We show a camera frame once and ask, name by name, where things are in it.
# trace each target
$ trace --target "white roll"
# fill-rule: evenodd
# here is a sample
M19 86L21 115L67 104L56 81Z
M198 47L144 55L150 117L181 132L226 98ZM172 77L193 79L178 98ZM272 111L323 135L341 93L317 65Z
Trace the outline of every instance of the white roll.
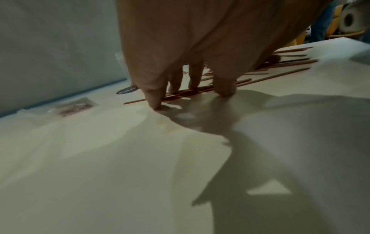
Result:
M339 29L345 33L359 32L370 27L370 1L357 0L340 14Z

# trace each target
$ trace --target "blue trim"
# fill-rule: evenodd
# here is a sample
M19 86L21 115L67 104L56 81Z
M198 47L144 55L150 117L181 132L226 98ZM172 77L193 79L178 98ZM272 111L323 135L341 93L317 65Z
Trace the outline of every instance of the blue trim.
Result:
M99 86L95 86L93 88L85 89L85 90L78 91L78 92L71 93L71 94L67 94L67 95L64 95L64 96L61 96L61 97L57 97L57 98L49 99L49 100L42 101L42 102L39 102L39 103L36 103L36 104L32 104L32 105L29 105L29 106L25 106L21 109L28 110L28 109L32 109L32 108L35 108L35 107L43 106L43 105L50 104L50 103L53 103L53 102L56 102L56 101L60 101L62 99L71 98L71 97L76 96L76 95L87 93L87 92L90 92L90 91L93 91L93 90L96 90L96 89L101 89L103 87L110 86L112 84L117 84L117 83L125 81L125 80L127 80L127 79L124 78L124 79L121 79L121 80L118 80L118 81L112 81L112 82L107 83L107 84L102 84L102 85L99 85ZM19 110L20 109L15 109L15 110L11 110L11 111L6 111L4 113L0 113L0 118L11 115L11 114L15 114Z

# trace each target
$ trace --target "white table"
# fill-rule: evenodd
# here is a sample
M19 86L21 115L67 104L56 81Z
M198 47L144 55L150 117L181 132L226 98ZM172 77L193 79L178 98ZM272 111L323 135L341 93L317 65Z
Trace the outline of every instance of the white table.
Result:
M52 105L0 119L0 233L368 233L370 45L308 54L229 101L156 113L123 105L143 97L123 82L61 120L40 114Z

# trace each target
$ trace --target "wall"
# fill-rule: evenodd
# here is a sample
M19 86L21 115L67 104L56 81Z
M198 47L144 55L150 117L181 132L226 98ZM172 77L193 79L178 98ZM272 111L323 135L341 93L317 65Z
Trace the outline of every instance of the wall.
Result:
M1 0L0 51L0 115L124 78L114 0Z

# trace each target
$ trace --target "human hand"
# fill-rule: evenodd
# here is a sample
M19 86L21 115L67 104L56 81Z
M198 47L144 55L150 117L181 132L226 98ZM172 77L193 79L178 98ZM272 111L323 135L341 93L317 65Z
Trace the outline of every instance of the human hand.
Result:
M215 92L235 93L234 80L306 30L331 0L116 0L121 43L133 82L158 109L181 86L198 87L204 62Z

